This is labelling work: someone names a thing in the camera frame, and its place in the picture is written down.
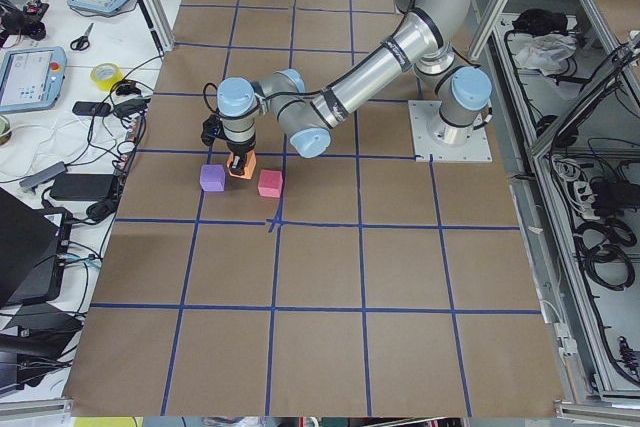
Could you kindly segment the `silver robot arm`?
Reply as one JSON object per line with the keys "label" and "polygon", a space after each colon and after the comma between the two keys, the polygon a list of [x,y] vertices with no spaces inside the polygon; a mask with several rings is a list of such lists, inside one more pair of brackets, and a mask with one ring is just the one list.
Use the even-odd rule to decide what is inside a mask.
{"label": "silver robot arm", "polygon": [[217,88],[214,134],[230,150],[231,175],[250,174],[257,117],[272,114],[290,144],[304,158],[322,154],[330,132],[397,77],[412,72],[439,98],[428,124],[435,141],[457,146],[484,128],[480,112],[492,91],[489,77],[456,57],[451,40],[465,20],[471,0],[393,0],[402,15],[394,31],[358,64],[317,91],[309,91],[294,69],[261,80],[224,79]]}

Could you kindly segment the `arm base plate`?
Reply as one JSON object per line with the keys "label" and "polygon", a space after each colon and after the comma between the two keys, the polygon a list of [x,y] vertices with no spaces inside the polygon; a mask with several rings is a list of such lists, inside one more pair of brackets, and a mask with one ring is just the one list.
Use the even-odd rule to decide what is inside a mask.
{"label": "arm base plate", "polygon": [[452,127],[440,116],[441,101],[408,102],[414,158],[417,162],[491,163],[492,154],[482,123],[476,115],[468,127]]}

